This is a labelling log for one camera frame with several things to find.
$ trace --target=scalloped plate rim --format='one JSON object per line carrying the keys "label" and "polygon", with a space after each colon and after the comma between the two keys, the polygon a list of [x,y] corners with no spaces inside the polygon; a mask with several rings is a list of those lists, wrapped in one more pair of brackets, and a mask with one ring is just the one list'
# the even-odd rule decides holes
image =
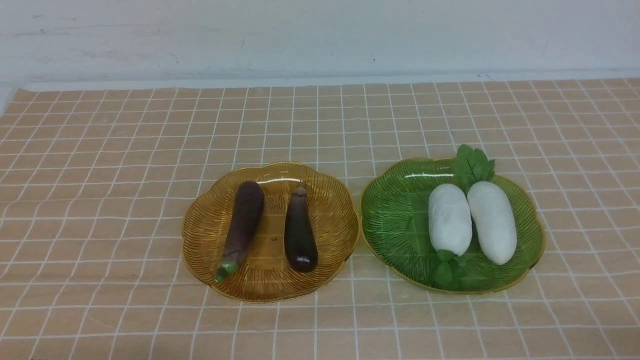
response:
{"label": "scalloped plate rim", "polygon": [[524,280],[525,277],[527,277],[527,274],[529,274],[529,272],[531,271],[531,269],[533,269],[534,266],[536,266],[539,262],[540,259],[542,258],[542,256],[545,254],[545,249],[547,248],[547,234],[545,232],[545,228],[542,225],[542,222],[540,221],[540,214],[535,206],[535,202],[533,201],[533,199],[531,198],[531,194],[529,194],[527,191],[525,191],[519,184],[513,182],[512,180],[504,177],[504,176],[500,176],[498,174],[495,174],[495,177],[499,177],[503,180],[509,181],[510,183],[514,184],[518,189],[520,189],[529,199],[529,202],[533,205],[534,208],[534,213],[536,215],[536,222],[538,223],[538,225],[540,226],[541,229],[541,233],[542,233],[542,246],[540,248],[540,252],[538,253],[538,255],[536,256],[536,259],[531,263],[531,265],[529,265],[522,273],[522,275],[515,279],[513,282],[505,285],[505,286],[501,286],[500,288],[496,288],[496,289],[492,289],[492,290],[483,290],[483,291],[451,291],[451,290],[443,290],[443,289],[438,289],[438,288],[434,288],[432,286],[428,286],[422,283],[419,283],[415,280],[410,279],[409,277],[407,277],[405,274],[402,274],[398,269],[396,269],[394,266],[390,265],[387,263],[387,261],[385,259],[383,259],[380,254],[378,254],[372,247],[371,244],[369,243],[369,239],[367,238],[367,235],[364,232],[364,214],[362,213],[362,200],[365,197],[365,194],[367,193],[367,191],[369,191],[369,188],[371,187],[371,185],[373,183],[375,183],[376,181],[382,180],[384,177],[387,177],[389,172],[391,170],[393,170],[395,167],[397,167],[398,165],[402,164],[402,163],[407,163],[410,161],[432,161],[432,162],[439,162],[439,161],[446,161],[446,160],[455,160],[455,158],[421,158],[421,157],[416,157],[416,158],[408,158],[408,159],[403,159],[398,161],[397,163],[391,165],[388,169],[386,169],[380,176],[375,177],[374,179],[372,179],[371,181],[369,181],[367,183],[367,186],[365,186],[364,190],[362,190],[362,194],[360,196],[360,216],[361,216],[361,221],[360,221],[360,233],[362,234],[362,238],[364,240],[364,243],[367,245],[367,248],[369,248],[369,250],[376,256],[376,258],[378,258],[378,260],[380,260],[383,264],[385,264],[387,267],[389,267],[394,273],[396,273],[398,276],[402,277],[404,280],[407,280],[408,282],[411,282],[417,286],[420,286],[421,288],[425,288],[427,290],[431,290],[431,291],[435,291],[438,293],[444,293],[444,294],[450,294],[450,295],[483,295],[483,294],[491,294],[491,293],[498,293],[500,291],[504,291],[508,288],[511,288],[515,285],[517,285],[518,283],[520,283],[522,280]]}
{"label": "scalloped plate rim", "polygon": [[[228,176],[231,176],[231,175],[233,175],[233,174],[235,174],[237,172],[240,172],[240,171],[247,171],[247,170],[258,169],[258,168],[264,169],[264,168],[277,167],[277,166],[282,166],[282,165],[285,165],[285,166],[294,165],[294,166],[298,166],[298,167],[302,167],[302,168],[307,168],[307,169],[315,172],[318,175],[325,176],[327,178],[335,180],[341,186],[343,186],[345,188],[345,190],[347,190],[347,192],[349,193],[349,200],[350,200],[350,203],[351,203],[351,210],[352,210],[353,214],[355,215],[356,220],[358,222],[358,229],[357,229],[358,234],[357,234],[357,237],[356,237],[356,241],[353,242],[351,248],[349,249],[349,256],[347,256],[346,258],[344,258],[340,262],[340,265],[335,269],[334,274],[331,277],[329,277],[327,279],[327,281],[325,281],[322,285],[317,286],[317,287],[315,287],[315,288],[313,288],[311,290],[308,290],[305,293],[302,293],[302,294],[294,296],[294,297],[287,297],[287,298],[284,298],[284,299],[275,299],[275,300],[248,300],[248,299],[241,299],[241,298],[238,298],[238,297],[231,296],[231,295],[225,293],[224,291],[221,291],[220,289],[215,287],[213,284],[209,284],[208,282],[206,282],[202,278],[200,278],[198,273],[196,271],[194,271],[193,268],[191,267],[191,265],[189,264],[189,261],[187,260],[187,258],[185,257],[185,254],[184,254],[184,248],[185,248],[185,246],[184,246],[184,243],[185,243],[185,241],[184,241],[184,238],[185,238],[184,233],[185,233],[185,228],[186,228],[185,220],[186,220],[187,216],[189,215],[189,213],[192,212],[192,209],[195,207],[195,204],[202,197],[205,197],[207,194],[215,191],[216,185],[219,186],[219,183],[222,180],[224,180],[224,178],[226,178]],[[293,300],[293,299],[297,299],[297,298],[309,295],[309,294],[313,293],[314,291],[317,291],[317,290],[321,289],[322,287],[326,286],[329,282],[334,280],[336,276],[338,276],[340,271],[342,271],[342,269],[344,268],[344,265],[347,263],[347,260],[353,255],[353,252],[355,251],[355,249],[356,249],[356,247],[358,245],[359,239],[364,237],[363,234],[362,234],[362,217],[358,213],[358,209],[356,208],[356,203],[355,203],[355,201],[353,201],[353,196],[351,195],[351,192],[349,191],[349,188],[342,181],[340,181],[340,179],[338,179],[337,177],[322,173],[322,172],[320,172],[320,171],[318,171],[318,170],[316,170],[316,169],[314,169],[314,168],[312,168],[312,167],[310,167],[310,166],[308,166],[306,164],[298,163],[298,162],[295,162],[295,161],[277,161],[277,162],[274,162],[274,163],[269,163],[267,165],[255,165],[255,166],[249,166],[249,167],[242,167],[242,168],[237,168],[235,170],[231,170],[230,172],[227,172],[226,174],[222,175],[218,180],[216,180],[213,183],[213,185],[211,185],[211,187],[207,191],[205,191],[205,192],[201,193],[200,195],[198,195],[191,202],[191,204],[187,208],[187,211],[185,212],[184,216],[182,217],[181,235],[182,235],[182,249],[180,251],[180,255],[182,257],[182,262],[184,263],[184,266],[187,268],[187,270],[189,270],[191,275],[193,275],[196,279],[198,279],[198,281],[200,281],[203,284],[207,285],[208,287],[212,288],[216,293],[219,293],[220,295],[223,295],[224,297],[226,297],[228,299],[244,302],[244,303],[247,303],[247,304],[269,304],[269,303],[274,303],[274,302],[279,302],[279,301]]]}

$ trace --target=eggplant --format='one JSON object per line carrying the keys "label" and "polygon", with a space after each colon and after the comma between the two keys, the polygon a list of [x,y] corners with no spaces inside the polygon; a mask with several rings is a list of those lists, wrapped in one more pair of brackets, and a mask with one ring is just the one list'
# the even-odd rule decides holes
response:
{"label": "eggplant", "polygon": [[231,224],[222,258],[218,263],[216,281],[233,275],[249,254],[264,210],[264,193],[255,181],[245,181],[236,191]]}
{"label": "eggplant", "polygon": [[316,239],[307,211],[307,186],[300,183],[291,195],[284,226],[284,252],[291,268],[311,272],[318,265]]}

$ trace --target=white radish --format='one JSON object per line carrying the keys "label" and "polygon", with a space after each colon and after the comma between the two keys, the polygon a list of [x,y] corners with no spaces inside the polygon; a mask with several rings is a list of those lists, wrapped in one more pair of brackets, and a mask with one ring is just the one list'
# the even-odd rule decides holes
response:
{"label": "white radish", "polygon": [[467,193],[471,217],[476,223],[480,249],[498,265],[515,253],[518,235],[507,194],[497,185],[479,181]]}
{"label": "white radish", "polygon": [[433,248],[462,256],[471,244],[472,234],[465,193],[453,184],[436,186],[429,195],[429,237]]}

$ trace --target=amber glass plate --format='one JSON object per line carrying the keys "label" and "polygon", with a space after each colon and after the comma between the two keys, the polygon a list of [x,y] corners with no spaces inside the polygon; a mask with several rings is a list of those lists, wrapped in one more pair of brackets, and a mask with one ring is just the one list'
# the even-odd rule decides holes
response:
{"label": "amber glass plate", "polygon": [[[260,184],[264,212],[249,256],[240,269],[215,281],[227,239],[234,197],[244,181]],[[313,272],[294,271],[284,256],[285,214],[298,183],[307,184],[307,208],[318,249]],[[244,302],[273,302],[306,295],[331,281],[360,236],[349,190],[338,179],[298,163],[235,170],[192,203],[182,226],[182,256],[191,273],[222,295]]]}
{"label": "amber glass plate", "polygon": [[504,290],[522,280],[542,257],[545,237],[527,193],[501,176],[493,176],[492,182],[506,192],[513,208],[518,236],[514,256],[504,265],[492,263],[482,253],[474,227],[471,246],[463,255],[464,266],[453,274],[455,288],[436,284],[435,269],[441,261],[429,239],[429,194],[442,183],[457,184],[453,161],[404,160],[373,180],[362,194],[365,241],[400,276],[431,290],[447,293]]}

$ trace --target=wall baseboard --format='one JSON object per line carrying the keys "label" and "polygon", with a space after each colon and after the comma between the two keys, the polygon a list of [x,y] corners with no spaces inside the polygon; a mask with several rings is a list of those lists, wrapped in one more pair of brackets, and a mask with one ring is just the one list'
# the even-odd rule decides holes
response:
{"label": "wall baseboard", "polygon": [[9,102],[13,99],[17,90],[18,88],[14,86],[0,85],[0,115],[4,114],[6,107],[9,106]]}
{"label": "wall baseboard", "polygon": [[560,79],[640,78],[640,68],[624,70],[559,70],[523,72],[434,72],[429,74],[382,74],[361,76],[298,76],[289,78],[149,79],[27,83],[31,91],[143,89],[143,88],[238,88],[260,86],[348,85],[364,83],[444,83],[464,81],[518,81]]}

